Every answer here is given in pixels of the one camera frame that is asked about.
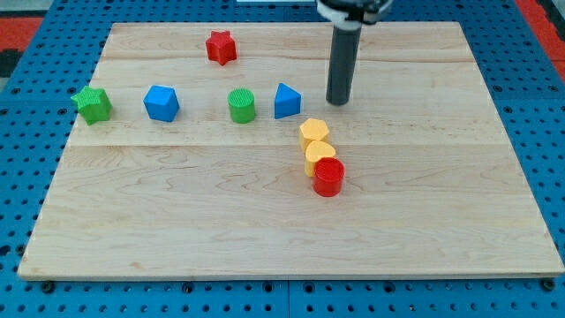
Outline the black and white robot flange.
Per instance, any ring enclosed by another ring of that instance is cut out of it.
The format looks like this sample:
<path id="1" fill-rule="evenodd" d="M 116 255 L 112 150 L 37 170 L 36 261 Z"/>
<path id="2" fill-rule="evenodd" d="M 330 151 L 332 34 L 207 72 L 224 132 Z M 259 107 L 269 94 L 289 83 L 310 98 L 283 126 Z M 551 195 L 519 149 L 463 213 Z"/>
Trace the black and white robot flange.
<path id="1" fill-rule="evenodd" d="M 375 25 L 392 10 L 393 0 L 317 0 L 317 12 L 342 30 Z"/>

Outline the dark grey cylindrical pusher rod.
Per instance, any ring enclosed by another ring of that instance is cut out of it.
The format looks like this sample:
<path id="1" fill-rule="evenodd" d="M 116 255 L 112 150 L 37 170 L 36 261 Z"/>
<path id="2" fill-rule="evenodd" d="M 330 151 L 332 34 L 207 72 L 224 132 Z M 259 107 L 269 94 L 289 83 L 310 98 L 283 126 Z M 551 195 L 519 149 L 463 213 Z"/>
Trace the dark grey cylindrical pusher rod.
<path id="1" fill-rule="evenodd" d="M 326 89 L 326 100 L 332 105 L 342 106 L 350 99 L 360 35 L 361 28 L 333 28 Z"/>

